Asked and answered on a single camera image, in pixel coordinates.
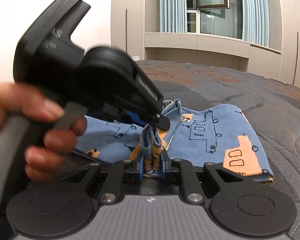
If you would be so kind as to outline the person's left hand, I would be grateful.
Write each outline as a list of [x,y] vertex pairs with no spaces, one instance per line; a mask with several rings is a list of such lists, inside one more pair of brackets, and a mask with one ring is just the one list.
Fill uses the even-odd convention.
[[[0,83],[0,131],[9,114],[17,112],[38,122],[56,122],[64,109],[48,99],[39,89],[21,83]],[[87,128],[85,117],[76,119],[69,129],[52,129],[44,135],[44,146],[30,146],[24,156],[25,173],[38,183],[50,180],[64,166],[76,146],[77,137]]]

